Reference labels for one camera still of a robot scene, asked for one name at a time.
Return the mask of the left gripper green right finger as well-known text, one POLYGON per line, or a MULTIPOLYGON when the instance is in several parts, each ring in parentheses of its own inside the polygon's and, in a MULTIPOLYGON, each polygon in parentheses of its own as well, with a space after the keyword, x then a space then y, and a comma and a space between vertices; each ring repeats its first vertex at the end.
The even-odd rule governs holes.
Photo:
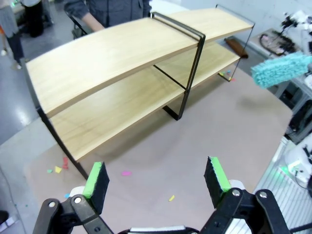
POLYGON ((224 234, 233 219, 243 219, 253 234, 290 233, 270 190, 251 194, 232 187, 217 157, 208 157, 204 178, 214 212, 199 231, 201 234, 224 234))

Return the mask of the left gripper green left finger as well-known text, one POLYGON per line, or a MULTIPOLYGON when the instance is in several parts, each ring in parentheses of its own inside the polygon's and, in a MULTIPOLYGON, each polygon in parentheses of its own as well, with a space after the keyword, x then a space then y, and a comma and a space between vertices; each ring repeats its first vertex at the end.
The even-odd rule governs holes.
POLYGON ((100 217, 108 184, 105 163, 94 163, 81 194, 64 202, 48 198, 42 203, 33 233, 70 234, 75 226, 83 226, 89 234, 111 234, 100 217))

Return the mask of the person's right hand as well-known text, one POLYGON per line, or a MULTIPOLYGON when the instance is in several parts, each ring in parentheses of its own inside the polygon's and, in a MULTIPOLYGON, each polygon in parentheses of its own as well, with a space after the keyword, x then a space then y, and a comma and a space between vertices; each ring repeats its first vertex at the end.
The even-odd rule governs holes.
POLYGON ((81 20, 86 25, 88 25, 94 32, 104 29, 104 26, 99 23, 90 13, 87 13, 81 20))

